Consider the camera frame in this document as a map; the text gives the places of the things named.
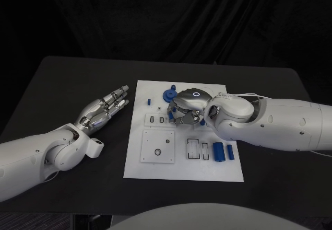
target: white board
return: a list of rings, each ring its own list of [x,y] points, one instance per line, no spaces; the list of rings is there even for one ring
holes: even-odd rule
[[[220,92],[227,92],[226,85],[184,83],[184,82],[167,82],[167,81],[138,81],[136,98],[133,107],[133,119],[130,129],[130,141],[128,149],[128,159],[125,168],[125,178],[138,179],[165,179],[165,180],[194,180],[194,181],[230,181],[244,182],[242,162],[239,157],[237,142],[224,141],[214,133],[210,127],[200,127],[200,123],[193,125],[174,125],[168,124],[167,109],[168,103],[164,100],[164,92],[171,89],[171,85],[177,85],[177,92],[198,88],[206,90],[213,97]],[[175,117],[184,116],[178,111]],[[148,152],[152,152],[158,146],[167,148],[168,145],[149,146],[142,145],[143,140],[149,137],[143,137],[145,130],[174,131],[175,138],[175,157],[172,163],[158,163],[159,160],[151,160],[151,162],[142,162],[143,156]],[[200,146],[203,143],[208,144],[210,159],[188,159],[187,142],[188,139],[198,139]],[[165,142],[164,135],[155,135],[154,142]],[[226,158],[224,162],[217,162],[214,158],[216,142],[224,143]],[[233,145],[234,161],[229,158],[227,145]]]

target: black tabletop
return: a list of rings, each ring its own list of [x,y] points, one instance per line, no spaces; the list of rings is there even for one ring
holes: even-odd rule
[[[130,104],[93,137],[106,147],[80,165],[0,203],[0,211],[135,215],[182,203],[226,203],[276,215],[332,215],[332,159],[239,141],[244,183],[123,179],[138,80],[226,84],[230,93],[311,100],[292,69],[48,57],[0,141],[73,123],[87,104],[129,85]]]

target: silver robotic hand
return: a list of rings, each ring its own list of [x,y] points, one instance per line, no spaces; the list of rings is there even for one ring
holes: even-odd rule
[[[259,99],[250,102],[240,96]],[[174,118],[174,107],[185,114],[182,117]],[[332,106],[253,93],[213,97],[193,88],[174,98],[168,112],[177,124],[195,124],[203,116],[227,141],[243,140],[285,151],[332,150]]]
[[[0,144],[0,202],[47,182],[54,173],[73,169],[86,155],[100,156],[104,143],[89,135],[129,104],[128,89],[123,86],[90,103],[76,124]]]

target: robotic hand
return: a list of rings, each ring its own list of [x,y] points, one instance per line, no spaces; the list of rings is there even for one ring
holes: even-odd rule
[[[239,96],[256,96],[249,102]],[[185,114],[174,118],[174,107]],[[294,99],[270,99],[253,93],[182,91],[169,103],[169,120],[195,124],[204,116],[208,127],[227,141],[243,140],[285,151],[332,150],[332,106]]]
[[[84,108],[77,122],[55,131],[0,144],[0,202],[48,181],[60,171],[73,169],[86,154],[100,156],[104,144],[90,138],[113,115],[129,104],[123,86]]]

